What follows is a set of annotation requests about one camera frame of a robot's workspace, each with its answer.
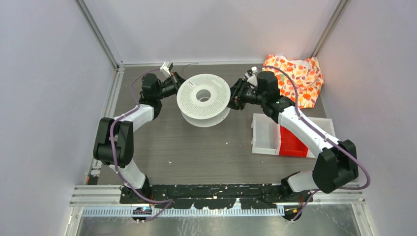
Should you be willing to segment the white plastic spool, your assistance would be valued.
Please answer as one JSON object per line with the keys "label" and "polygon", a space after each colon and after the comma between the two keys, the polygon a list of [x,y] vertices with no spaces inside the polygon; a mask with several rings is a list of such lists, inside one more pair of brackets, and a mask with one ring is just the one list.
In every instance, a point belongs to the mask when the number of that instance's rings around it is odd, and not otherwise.
{"label": "white plastic spool", "polygon": [[177,92],[177,105],[184,119],[196,127],[212,127],[229,114],[231,91],[228,83],[213,74],[187,79]]}

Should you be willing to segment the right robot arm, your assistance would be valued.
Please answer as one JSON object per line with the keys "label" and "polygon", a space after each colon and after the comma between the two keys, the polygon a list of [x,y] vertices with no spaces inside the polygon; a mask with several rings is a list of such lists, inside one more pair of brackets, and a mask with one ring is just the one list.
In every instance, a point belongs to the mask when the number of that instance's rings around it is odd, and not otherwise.
{"label": "right robot arm", "polygon": [[261,106],[264,114],[294,134],[314,155],[314,169],[296,172],[281,180],[281,197],[293,202],[306,190],[331,193],[358,175],[357,152],[350,140],[340,141],[304,116],[290,98],[281,95],[271,71],[257,75],[257,85],[238,79],[231,86],[228,107],[243,110],[246,104]]}

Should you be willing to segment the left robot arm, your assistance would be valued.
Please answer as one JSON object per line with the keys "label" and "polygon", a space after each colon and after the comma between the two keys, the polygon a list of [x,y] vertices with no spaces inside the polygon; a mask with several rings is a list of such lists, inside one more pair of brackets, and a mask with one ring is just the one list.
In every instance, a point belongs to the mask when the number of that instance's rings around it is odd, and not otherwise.
{"label": "left robot arm", "polygon": [[149,73],[141,78],[142,90],[138,104],[130,111],[114,117],[102,118],[98,124],[93,157],[113,169],[131,189],[138,203],[146,203],[151,196],[149,178],[140,171],[133,160],[134,132],[158,117],[161,100],[176,95],[185,79],[172,72],[164,81]]}

